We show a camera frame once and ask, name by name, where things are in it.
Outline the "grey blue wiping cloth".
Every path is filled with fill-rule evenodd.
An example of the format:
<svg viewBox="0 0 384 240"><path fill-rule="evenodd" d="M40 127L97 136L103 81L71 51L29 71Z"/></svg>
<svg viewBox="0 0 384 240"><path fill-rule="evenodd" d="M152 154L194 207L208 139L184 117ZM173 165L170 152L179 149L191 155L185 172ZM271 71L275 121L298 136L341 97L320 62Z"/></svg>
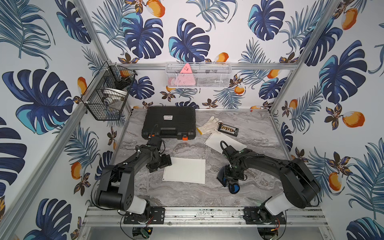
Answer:
<svg viewBox="0 0 384 240"><path fill-rule="evenodd" d="M231 194L237 194L240 191L239 181L227 181L224 178L225 167L222 167L217 175L217 180L223 185L223 187L228 187Z"/></svg>

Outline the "white drawing tablet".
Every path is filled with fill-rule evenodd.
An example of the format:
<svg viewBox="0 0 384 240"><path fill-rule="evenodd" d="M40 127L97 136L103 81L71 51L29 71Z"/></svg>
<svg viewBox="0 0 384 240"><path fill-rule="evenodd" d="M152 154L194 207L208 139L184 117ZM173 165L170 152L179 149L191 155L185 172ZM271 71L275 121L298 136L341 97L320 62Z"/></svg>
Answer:
<svg viewBox="0 0 384 240"><path fill-rule="evenodd" d="M206 160L171 157L172 165L165 167L163 181L205 184Z"/></svg>
<svg viewBox="0 0 384 240"><path fill-rule="evenodd" d="M205 145L212 148L213 150L222 153L223 150L221 148L220 142L224 141L228 146L232 146L236 151L243 150L247 148L246 145L230 138L228 135L225 135L220 132L214 132L210 135L210 137L206 140Z"/></svg>

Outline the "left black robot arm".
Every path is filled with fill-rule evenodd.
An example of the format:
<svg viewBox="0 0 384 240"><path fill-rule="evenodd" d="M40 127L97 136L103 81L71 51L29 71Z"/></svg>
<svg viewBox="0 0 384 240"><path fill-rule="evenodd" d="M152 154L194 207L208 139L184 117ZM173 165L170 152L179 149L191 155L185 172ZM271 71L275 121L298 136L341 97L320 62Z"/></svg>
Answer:
<svg viewBox="0 0 384 240"><path fill-rule="evenodd" d="M147 200L135 195L135 175L146 167L150 173L172 165L170 155L164 154L165 145L155 131L154 125L146 144L136 146L135 153L125 161L104 167L99 178L99 186L93 198L94 205L104 210L125 212L133 221L148 224L152 219L151 205Z"/></svg>

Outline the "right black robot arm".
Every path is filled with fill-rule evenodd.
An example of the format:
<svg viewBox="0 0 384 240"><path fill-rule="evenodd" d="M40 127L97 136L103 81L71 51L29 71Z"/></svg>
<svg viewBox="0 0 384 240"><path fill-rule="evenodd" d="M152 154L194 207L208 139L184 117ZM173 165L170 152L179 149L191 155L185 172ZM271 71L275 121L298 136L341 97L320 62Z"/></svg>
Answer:
<svg viewBox="0 0 384 240"><path fill-rule="evenodd" d="M304 209L318 196L319 182L302 160L280 160L250 149L237 151L225 141L220 142L229 164L222 167L217 180L231 194L240 191L239 181L246 180L245 171L255 169L280 180L283 191L265 200L258 207L246 207L243 219L248 225L286 224L285 212L292 208Z"/></svg>

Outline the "black plastic tool case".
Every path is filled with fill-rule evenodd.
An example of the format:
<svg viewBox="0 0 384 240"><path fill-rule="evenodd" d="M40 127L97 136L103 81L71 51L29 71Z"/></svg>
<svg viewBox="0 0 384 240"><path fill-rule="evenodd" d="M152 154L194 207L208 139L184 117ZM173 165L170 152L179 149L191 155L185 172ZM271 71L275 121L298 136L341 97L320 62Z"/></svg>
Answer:
<svg viewBox="0 0 384 240"><path fill-rule="evenodd" d="M193 107L150 107L147 109L142 138L193 140L196 137L196 110Z"/></svg>

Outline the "black screwdriver bit box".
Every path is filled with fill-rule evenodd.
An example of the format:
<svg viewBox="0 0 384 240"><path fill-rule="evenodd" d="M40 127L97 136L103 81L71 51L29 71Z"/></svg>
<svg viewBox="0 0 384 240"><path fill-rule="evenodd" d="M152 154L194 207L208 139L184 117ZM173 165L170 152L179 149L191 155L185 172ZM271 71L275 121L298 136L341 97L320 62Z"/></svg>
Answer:
<svg viewBox="0 0 384 240"><path fill-rule="evenodd" d="M233 126L226 125L224 123L219 123L218 132L237 137L239 129Z"/></svg>

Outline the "white knit work glove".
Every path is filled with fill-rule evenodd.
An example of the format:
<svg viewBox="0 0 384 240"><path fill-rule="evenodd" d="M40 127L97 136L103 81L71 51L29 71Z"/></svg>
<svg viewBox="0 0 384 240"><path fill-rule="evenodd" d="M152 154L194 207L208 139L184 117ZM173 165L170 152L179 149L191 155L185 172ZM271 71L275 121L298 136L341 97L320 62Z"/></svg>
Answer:
<svg viewBox="0 0 384 240"><path fill-rule="evenodd" d="M220 123L222 123L221 120L215 118L214 116L211 116L205 124L197 128L197 131L201 135L211 134L218 129Z"/></svg>

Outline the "silver object in basket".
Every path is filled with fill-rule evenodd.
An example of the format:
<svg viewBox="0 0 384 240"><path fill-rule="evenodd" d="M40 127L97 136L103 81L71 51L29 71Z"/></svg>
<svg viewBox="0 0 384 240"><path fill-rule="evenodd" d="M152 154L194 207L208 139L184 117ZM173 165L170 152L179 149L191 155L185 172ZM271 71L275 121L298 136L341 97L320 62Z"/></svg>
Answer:
<svg viewBox="0 0 384 240"><path fill-rule="evenodd" d="M127 92L117 89L105 88L102 90L102 102L109 107L115 103L123 102L126 99Z"/></svg>

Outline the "pink triangular paper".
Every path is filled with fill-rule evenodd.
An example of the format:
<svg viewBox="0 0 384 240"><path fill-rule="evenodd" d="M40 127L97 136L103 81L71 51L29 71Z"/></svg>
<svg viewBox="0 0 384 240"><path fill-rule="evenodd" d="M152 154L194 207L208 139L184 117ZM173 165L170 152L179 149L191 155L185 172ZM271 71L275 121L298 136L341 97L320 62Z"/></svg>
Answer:
<svg viewBox="0 0 384 240"><path fill-rule="evenodd" d="M177 75L175 80L175 85L177 87L186 87L186 86L195 86L196 85L196 79L193 74L191 65L189 63L186 63L181 72Z"/></svg>

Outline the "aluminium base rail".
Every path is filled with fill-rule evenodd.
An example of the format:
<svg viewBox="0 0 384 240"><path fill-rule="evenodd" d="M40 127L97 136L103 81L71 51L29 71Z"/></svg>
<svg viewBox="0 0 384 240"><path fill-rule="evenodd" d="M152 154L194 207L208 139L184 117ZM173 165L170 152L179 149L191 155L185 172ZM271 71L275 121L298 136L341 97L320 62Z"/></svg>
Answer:
<svg viewBox="0 0 384 240"><path fill-rule="evenodd" d="M328 227L321 208L293 208L266 224L246 220L254 211L246 207L165 207L156 210L150 222L154 227ZM83 220L85 227L144 227L134 220L125 220L117 211L89 207Z"/></svg>

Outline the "clear mesh wall shelf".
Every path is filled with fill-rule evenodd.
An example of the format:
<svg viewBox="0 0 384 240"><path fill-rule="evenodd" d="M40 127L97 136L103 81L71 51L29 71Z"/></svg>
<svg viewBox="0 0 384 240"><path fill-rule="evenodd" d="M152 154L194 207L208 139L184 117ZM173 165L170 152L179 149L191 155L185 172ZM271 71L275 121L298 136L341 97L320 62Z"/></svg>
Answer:
<svg viewBox="0 0 384 240"><path fill-rule="evenodd" d="M189 63L196 79L195 86L177 87L175 80L186 63L167 63L165 72L170 88L225 88L229 86L232 66L227 63Z"/></svg>

